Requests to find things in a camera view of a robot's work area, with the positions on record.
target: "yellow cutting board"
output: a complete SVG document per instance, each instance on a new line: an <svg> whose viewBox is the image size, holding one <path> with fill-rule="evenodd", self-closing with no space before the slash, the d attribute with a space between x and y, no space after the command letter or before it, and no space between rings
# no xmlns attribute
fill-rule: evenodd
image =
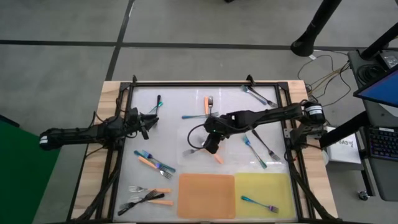
<svg viewBox="0 0 398 224"><path fill-rule="evenodd" d="M241 199L246 196L264 205L279 208L279 213ZM293 195L287 174L235 174L235 205L237 217L293 218Z"/></svg>

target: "orange handle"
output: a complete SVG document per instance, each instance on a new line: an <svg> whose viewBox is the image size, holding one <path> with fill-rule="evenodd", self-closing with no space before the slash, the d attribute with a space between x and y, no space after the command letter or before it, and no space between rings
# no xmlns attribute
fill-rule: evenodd
<svg viewBox="0 0 398 224"><path fill-rule="evenodd" d="M205 96L205 114L209 114L209 97Z"/></svg>
<svg viewBox="0 0 398 224"><path fill-rule="evenodd" d="M153 163L149 162L148 160L146 160L146 159L143 158L142 156L139 156L138 159L139 159L141 162L147 164L148 166L150 166L150 167L152 167L152 168L154 168L154 169L157 169L156 166L155 166Z"/></svg>
<svg viewBox="0 0 398 224"><path fill-rule="evenodd" d="M163 200L150 200L148 202L157 203L159 205L170 205L170 206L172 206L174 204L173 201L163 201Z"/></svg>
<svg viewBox="0 0 398 224"><path fill-rule="evenodd" d="M221 158L221 156L219 156L217 154L213 154L213 156L219 164L224 164L224 160L223 160L223 158Z"/></svg>
<svg viewBox="0 0 398 224"><path fill-rule="evenodd" d="M160 193L171 193L172 192L172 189L148 189L148 190L150 190L150 191L156 190L157 192L160 192Z"/></svg>

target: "wooden table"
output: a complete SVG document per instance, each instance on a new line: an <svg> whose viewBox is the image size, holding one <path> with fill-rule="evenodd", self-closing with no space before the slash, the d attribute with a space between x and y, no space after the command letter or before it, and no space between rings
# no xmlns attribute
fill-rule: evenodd
<svg viewBox="0 0 398 224"><path fill-rule="evenodd" d="M263 81L263 82L287 82L289 84L290 98L293 103L298 103L303 99L307 99L307 92L305 91L304 82L301 80L281 80L281 81ZM104 82L103 89L101 92L101 98L99 99L97 113L100 118L108 118L114 115L116 104L115 100L119 93L119 81ZM126 98L123 99L123 107L126 103ZM319 146L318 141L309 140L309 144ZM90 144L88 146L87 153L94 151L99 148L98 144ZM303 157L305 161L305 168L307 171L308 181L310 184L311 191L315 194L319 202L326 208L326 210L337 217L337 211L331 188L329 184L328 174L326 173L326 167L323 162L323 156L321 150L308 147L303 150ZM92 202L98 191L100 190L101 180L103 176L104 164L106 159L106 150L100 150L90 155L84 164L83 172L81 174L80 185L75 200L75 206L73 208L72 218L76 218L81 215L87 206ZM105 200L103 214L106 215L108 211L108 197ZM304 216L308 215L305 197L300 189L300 198L303 207Z"/></svg>

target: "orange cutting board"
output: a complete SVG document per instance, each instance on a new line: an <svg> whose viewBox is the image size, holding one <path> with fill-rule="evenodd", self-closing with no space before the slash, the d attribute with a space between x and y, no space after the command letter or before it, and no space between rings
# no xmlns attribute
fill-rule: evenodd
<svg viewBox="0 0 398 224"><path fill-rule="evenodd" d="M177 215L181 218L235 217L232 175L181 174Z"/></svg>

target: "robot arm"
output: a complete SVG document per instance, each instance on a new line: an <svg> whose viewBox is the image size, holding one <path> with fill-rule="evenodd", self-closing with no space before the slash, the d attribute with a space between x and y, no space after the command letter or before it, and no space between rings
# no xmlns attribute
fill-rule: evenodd
<svg viewBox="0 0 398 224"><path fill-rule="evenodd" d="M292 145L298 140L303 139L312 128L316 128L325 123L322 106L318 103L302 101L293 103L289 106L271 110L253 112L253 111L235 111L217 117L209 117L204 127L209 133L204 148L214 154L218 150L218 144L232 134L245 133L256 128L260 124L267 124L276 121L294 119L301 122L299 128L290 132Z"/></svg>
<svg viewBox="0 0 398 224"><path fill-rule="evenodd" d="M58 149L68 144L88 143L100 143L109 148L118 138L138 131L144 139L148 139L147 130L159 120L156 114L138 114L137 108L129 110L125 119L126 123L122 117L113 116L89 128L51 128L40 135L39 144L44 150Z"/></svg>

